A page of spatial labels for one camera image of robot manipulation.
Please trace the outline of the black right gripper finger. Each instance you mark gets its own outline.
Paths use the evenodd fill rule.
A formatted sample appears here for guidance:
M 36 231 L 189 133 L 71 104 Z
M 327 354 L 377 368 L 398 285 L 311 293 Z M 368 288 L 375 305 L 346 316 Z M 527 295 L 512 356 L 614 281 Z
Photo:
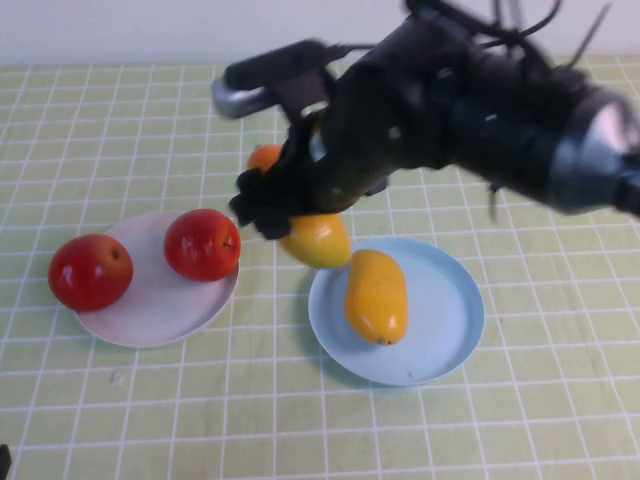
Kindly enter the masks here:
M 297 201 L 282 194 L 238 194 L 229 207 L 240 227 L 252 225 L 266 240 L 279 240 L 291 232 L 291 219 L 298 212 Z
M 280 193 L 279 177 L 272 170 L 248 169 L 238 176 L 236 186 L 241 200 L 274 200 Z

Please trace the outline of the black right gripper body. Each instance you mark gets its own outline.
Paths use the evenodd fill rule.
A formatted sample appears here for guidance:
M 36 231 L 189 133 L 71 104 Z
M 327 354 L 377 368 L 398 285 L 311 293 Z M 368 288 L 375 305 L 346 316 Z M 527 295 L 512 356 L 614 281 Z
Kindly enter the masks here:
M 285 214 L 344 211 L 396 169 L 389 137 L 396 115 L 388 108 L 283 113 L 290 127 L 278 162 L 278 209 Z

